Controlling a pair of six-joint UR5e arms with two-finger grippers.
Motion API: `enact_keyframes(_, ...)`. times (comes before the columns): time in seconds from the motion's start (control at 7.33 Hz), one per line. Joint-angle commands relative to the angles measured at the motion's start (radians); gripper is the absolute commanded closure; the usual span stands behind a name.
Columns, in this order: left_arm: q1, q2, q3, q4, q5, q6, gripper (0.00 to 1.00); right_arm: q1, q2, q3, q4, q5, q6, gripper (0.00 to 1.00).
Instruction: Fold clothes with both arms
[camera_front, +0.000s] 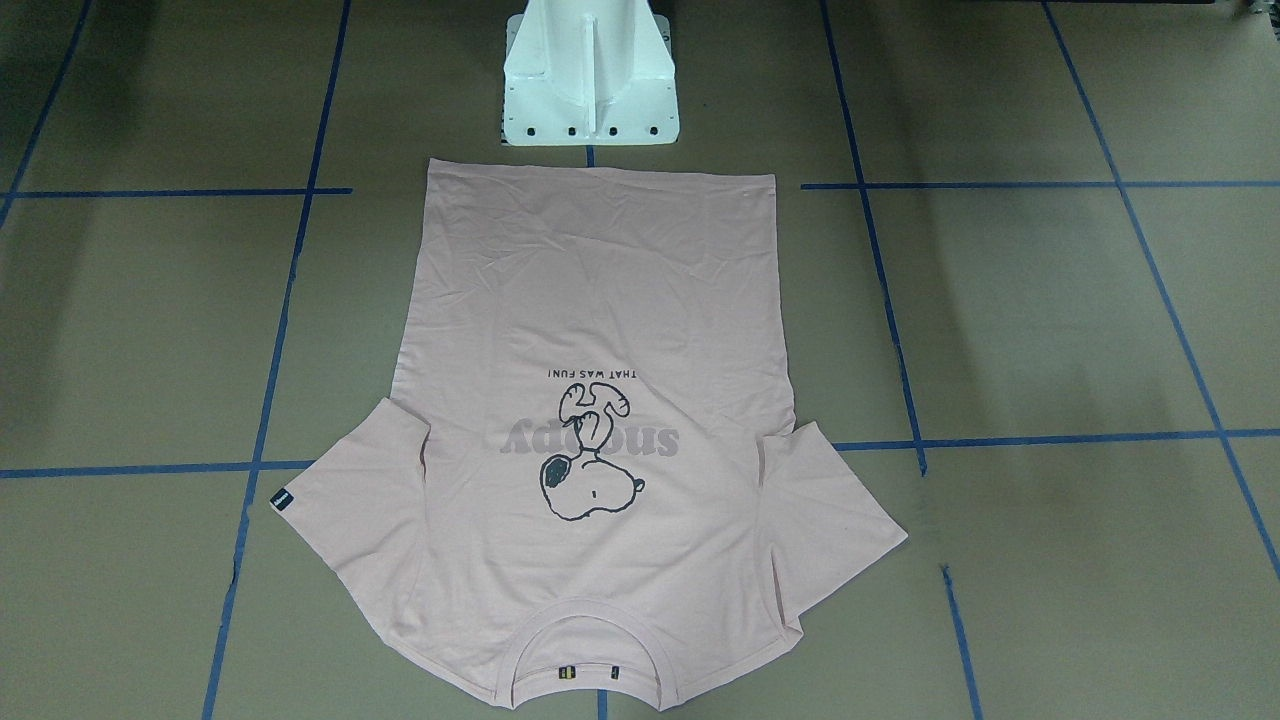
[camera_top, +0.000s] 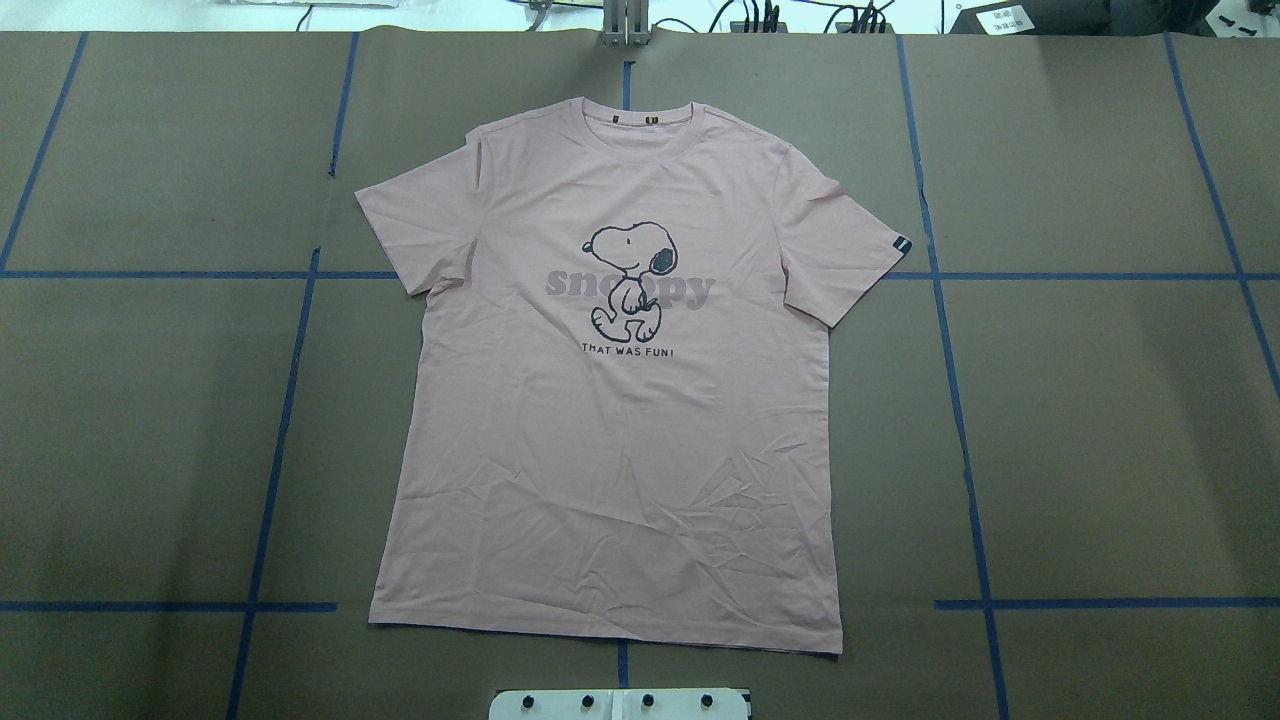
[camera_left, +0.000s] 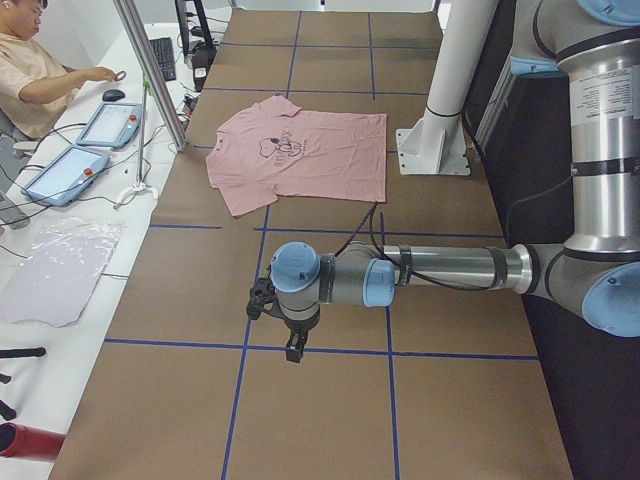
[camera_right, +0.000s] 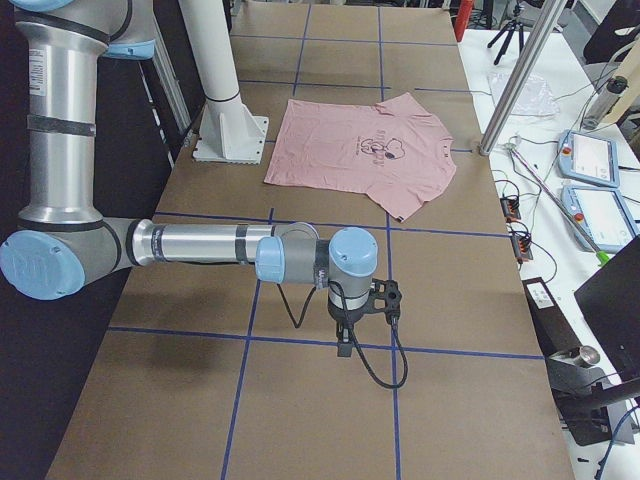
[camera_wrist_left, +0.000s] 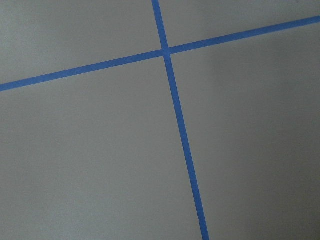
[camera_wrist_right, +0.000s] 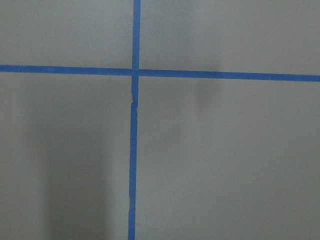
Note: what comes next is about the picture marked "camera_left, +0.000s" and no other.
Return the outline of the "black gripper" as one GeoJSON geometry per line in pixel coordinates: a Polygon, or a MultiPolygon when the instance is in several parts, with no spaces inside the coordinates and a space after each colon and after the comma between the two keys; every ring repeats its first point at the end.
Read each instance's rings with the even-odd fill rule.
{"type": "Polygon", "coordinates": [[[308,333],[313,328],[313,319],[285,320],[285,325],[290,331],[286,345],[286,359],[289,362],[300,363],[303,358],[304,345],[308,339],[308,333]]]}

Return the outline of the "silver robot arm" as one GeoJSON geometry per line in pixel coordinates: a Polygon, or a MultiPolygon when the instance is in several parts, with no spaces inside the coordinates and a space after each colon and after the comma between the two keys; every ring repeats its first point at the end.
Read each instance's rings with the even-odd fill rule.
{"type": "Polygon", "coordinates": [[[380,246],[348,239],[334,253],[282,245],[250,291],[247,316],[288,327],[299,362],[324,304],[386,307],[398,288],[510,289],[547,299],[619,337],[639,333],[639,5],[520,1],[511,71],[567,76],[573,234],[510,248],[380,246]]]}

